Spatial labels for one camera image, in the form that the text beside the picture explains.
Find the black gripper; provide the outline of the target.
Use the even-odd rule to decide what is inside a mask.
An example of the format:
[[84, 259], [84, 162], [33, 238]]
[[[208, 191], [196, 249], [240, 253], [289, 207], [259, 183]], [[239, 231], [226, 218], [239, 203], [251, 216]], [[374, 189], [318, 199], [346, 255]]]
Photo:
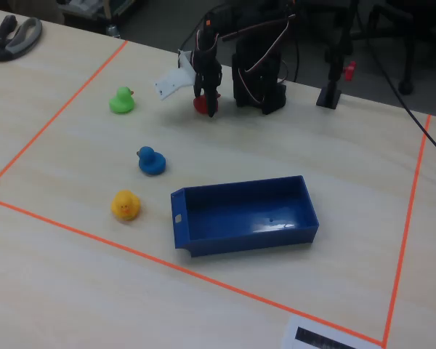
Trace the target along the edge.
[[222, 80], [222, 66], [217, 60], [217, 34], [197, 34], [192, 66], [195, 71], [193, 91], [195, 98], [206, 90], [206, 107], [209, 117], [213, 117], [218, 109], [220, 94], [217, 87]]

